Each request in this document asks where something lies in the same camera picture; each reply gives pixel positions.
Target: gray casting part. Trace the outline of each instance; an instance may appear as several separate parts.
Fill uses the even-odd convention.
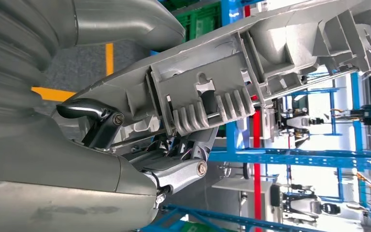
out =
[[[60,48],[131,39],[164,50],[183,33],[157,0],[0,0],[0,232],[115,232],[153,220],[154,183],[64,138],[33,110],[42,99],[30,89]]]
[[[371,0],[313,0],[261,12],[143,59],[72,99],[116,107],[127,124],[156,115],[168,134],[176,128],[184,136],[253,114],[254,95],[268,107],[319,65],[331,74],[371,74]],[[197,91],[211,81],[220,117],[205,114]]]

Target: industrial robot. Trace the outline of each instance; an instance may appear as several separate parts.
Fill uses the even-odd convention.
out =
[[[142,228],[167,195],[206,175],[219,126],[312,85],[371,75],[371,0],[309,1],[184,36],[157,0],[0,0],[0,232]],[[83,140],[66,138],[34,110],[43,101],[31,88],[60,49],[119,40],[160,53],[59,103],[61,116],[89,119]],[[329,75],[301,81],[320,65]],[[143,134],[116,141],[128,127]]]

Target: blue metal beam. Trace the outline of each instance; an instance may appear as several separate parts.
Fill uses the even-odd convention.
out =
[[[316,88],[311,90],[303,90],[295,93],[291,93],[291,96],[308,95],[308,94],[321,94],[321,93],[334,93],[341,88]]]
[[[359,75],[355,72],[351,74],[351,88],[352,88],[352,102],[353,109],[360,109],[360,93],[359,93]],[[362,124],[359,121],[353,122],[353,128],[355,130],[355,148],[356,151],[363,150],[363,140],[362,140]],[[359,180],[359,187],[364,189],[365,182]],[[366,193],[359,191],[360,203],[363,207],[368,207]]]
[[[371,170],[371,151],[304,151],[300,149],[246,148],[235,153],[214,147],[209,161],[289,164]]]

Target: metal bolt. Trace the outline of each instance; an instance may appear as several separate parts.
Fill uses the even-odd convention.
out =
[[[207,173],[207,163],[205,161],[200,161],[197,164],[197,174],[201,177],[205,176]]]
[[[120,126],[124,122],[124,115],[121,113],[117,113],[113,116],[113,123],[116,126]]]
[[[166,199],[166,195],[163,193],[163,194],[160,194],[157,196],[156,198],[156,203],[157,204],[161,204],[163,203],[163,201]]]

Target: plastic crate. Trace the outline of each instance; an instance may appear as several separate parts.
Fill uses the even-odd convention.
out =
[[[199,0],[165,0],[161,4],[167,8],[169,11],[174,11],[182,7],[189,6],[198,2]]]
[[[205,5],[176,18],[186,30],[184,42],[187,42],[221,27],[221,3]]]

